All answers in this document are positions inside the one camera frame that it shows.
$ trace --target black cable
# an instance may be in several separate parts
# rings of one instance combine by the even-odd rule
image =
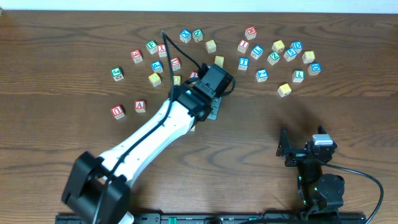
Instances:
[[[381,185],[380,181],[378,181],[376,178],[372,177],[369,174],[365,174],[363,172],[357,171],[357,170],[353,170],[353,169],[349,169],[349,168],[344,168],[344,167],[340,167],[340,166],[336,166],[336,165],[331,165],[331,164],[327,164],[325,162],[320,161],[319,159],[317,159],[314,155],[313,152],[310,153],[310,155],[315,159],[315,161],[317,161],[319,164],[323,165],[323,166],[327,166],[327,167],[331,167],[334,169],[338,169],[338,170],[343,170],[343,171],[347,171],[347,172],[351,172],[353,174],[358,174],[361,175],[363,177],[369,178],[371,180],[373,180],[375,183],[377,183],[377,185],[380,188],[380,197],[379,197],[379,201],[376,205],[376,208],[374,208],[372,214],[369,216],[369,218],[366,220],[365,224],[368,224],[373,217],[376,215],[377,211],[379,210],[381,203],[383,202],[383,197],[384,197],[384,189],[383,186]]]
[[[189,60],[191,60],[191,62],[193,62],[197,67],[198,67],[198,69],[201,69],[200,68],[200,65],[198,64],[198,62],[196,62],[194,59],[192,59],[191,57],[189,57],[189,55],[187,55],[186,53],[184,53],[179,47],[177,47],[173,42],[172,42],[172,40],[170,40],[170,38],[169,37],[167,37],[167,35],[166,35],[166,39],[170,42],[170,44],[172,44],[182,55],[184,55],[186,58],[188,58]]]
[[[145,140],[148,136],[150,136],[154,131],[156,131],[157,128],[159,128],[160,126],[162,126],[164,124],[164,122],[166,121],[166,119],[169,117],[170,114],[170,110],[172,109],[172,103],[173,103],[173,97],[174,97],[174,72],[173,72],[173,68],[172,65],[170,63],[171,58],[170,58],[170,52],[169,52],[169,46],[167,45],[167,40],[169,40],[171,42],[171,40],[167,37],[166,33],[164,32],[164,30],[162,30],[162,36],[163,36],[163,42],[166,48],[166,53],[167,53],[167,60],[169,61],[169,69],[170,69],[170,84],[171,84],[171,91],[170,91],[170,102],[169,105],[167,107],[167,111],[166,114],[164,115],[164,117],[156,124],[156,126],[154,126],[150,131],[148,131],[145,135],[143,135],[143,137],[141,137],[140,139],[138,139],[138,141],[136,141],[126,152],[124,152],[122,154],[122,156],[118,159],[118,161],[116,162],[116,164],[113,166],[111,172],[110,172],[110,176],[109,178],[106,179],[105,182],[105,188],[102,191],[101,195],[99,196],[98,199],[98,204],[97,207],[95,209],[95,214],[94,214],[94,218],[93,218],[93,224],[97,224],[97,219],[98,219],[98,212],[100,211],[101,205],[102,205],[102,201],[103,198],[106,194],[106,191],[108,189],[108,185],[114,175],[114,173],[116,172],[116,169],[119,167],[119,165],[124,161],[124,159],[130,154],[130,152],[136,147],[138,146],[143,140]]]

